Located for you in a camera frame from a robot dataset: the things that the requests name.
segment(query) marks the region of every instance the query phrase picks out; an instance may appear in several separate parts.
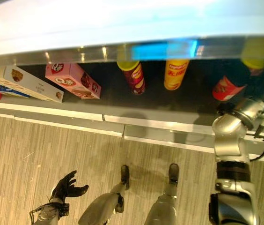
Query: pringles can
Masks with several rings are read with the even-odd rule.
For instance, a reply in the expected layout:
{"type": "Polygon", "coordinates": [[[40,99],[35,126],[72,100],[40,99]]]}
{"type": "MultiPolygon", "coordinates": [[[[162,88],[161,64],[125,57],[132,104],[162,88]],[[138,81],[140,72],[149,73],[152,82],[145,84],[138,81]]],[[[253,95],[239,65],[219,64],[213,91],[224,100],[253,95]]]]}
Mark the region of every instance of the pringles can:
{"type": "Polygon", "coordinates": [[[189,60],[167,60],[164,74],[164,87],[176,90],[181,86],[189,60]]]}
{"type": "Polygon", "coordinates": [[[140,95],[146,89],[141,63],[139,61],[118,61],[133,94],[140,95]]]}

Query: cable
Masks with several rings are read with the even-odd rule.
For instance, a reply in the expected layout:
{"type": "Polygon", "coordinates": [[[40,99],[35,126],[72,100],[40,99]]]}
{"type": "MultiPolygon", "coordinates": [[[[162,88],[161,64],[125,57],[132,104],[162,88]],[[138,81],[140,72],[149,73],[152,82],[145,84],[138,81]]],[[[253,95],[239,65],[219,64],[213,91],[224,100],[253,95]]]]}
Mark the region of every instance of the cable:
{"type": "MultiPolygon", "coordinates": [[[[262,136],[262,135],[255,135],[255,134],[247,134],[247,135],[254,136],[254,138],[262,138],[263,141],[264,141],[264,136],[262,136]]],[[[252,162],[252,161],[256,161],[256,160],[259,160],[259,159],[261,159],[263,156],[264,156],[264,150],[263,150],[263,152],[262,152],[262,154],[261,154],[260,156],[258,156],[258,157],[256,157],[256,158],[253,158],[253,159],[250,159],[250,162],[252,162]]]]}

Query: can lid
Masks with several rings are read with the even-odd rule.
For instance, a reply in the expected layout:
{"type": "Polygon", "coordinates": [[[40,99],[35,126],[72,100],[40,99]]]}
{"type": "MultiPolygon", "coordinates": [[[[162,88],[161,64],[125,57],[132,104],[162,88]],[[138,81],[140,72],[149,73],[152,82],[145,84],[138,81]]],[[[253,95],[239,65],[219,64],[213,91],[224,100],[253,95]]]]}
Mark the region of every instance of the can lid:
{"type": "Polygon", "coordinates": [[[241,61],[251,69],[264,69],[264,60],[241,59],[241,61]]]}
{"type": "Polygon", "coordinates": [[[139,61],[117,61],[118,67],[123,71],[130,71],[138,65],[139,61]]]}

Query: yellow can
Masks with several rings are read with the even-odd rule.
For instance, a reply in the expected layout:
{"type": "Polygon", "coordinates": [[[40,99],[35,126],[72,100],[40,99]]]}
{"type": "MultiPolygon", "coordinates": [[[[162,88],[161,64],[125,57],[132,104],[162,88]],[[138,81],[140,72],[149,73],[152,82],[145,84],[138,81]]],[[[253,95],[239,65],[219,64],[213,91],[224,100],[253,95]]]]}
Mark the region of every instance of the yellow can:
{"type": "Polygon", "coordinates": [[[180,87],[189,60],[167,60],[164,74],[164,87],[167,90],[176,90],[180,87]]]}

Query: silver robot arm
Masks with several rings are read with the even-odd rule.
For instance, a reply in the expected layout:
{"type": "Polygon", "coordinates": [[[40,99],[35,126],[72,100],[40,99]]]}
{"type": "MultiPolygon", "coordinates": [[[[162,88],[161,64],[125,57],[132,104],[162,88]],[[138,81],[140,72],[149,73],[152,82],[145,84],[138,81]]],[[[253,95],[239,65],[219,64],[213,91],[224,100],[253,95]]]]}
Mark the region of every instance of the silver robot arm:
{"type": "Polygon", "coordinates": [[[216,225],[257,225],[259,216],[254,184],[250,180],[250,159],[244,137],[253,121],[263,121],[255,138],[264,138],[264,103],[244,99],[234,109],[217,118],[212,127],[215,133],[215,159],[217,162],[217,194],[211,195],[209,219],[216,225]]]}

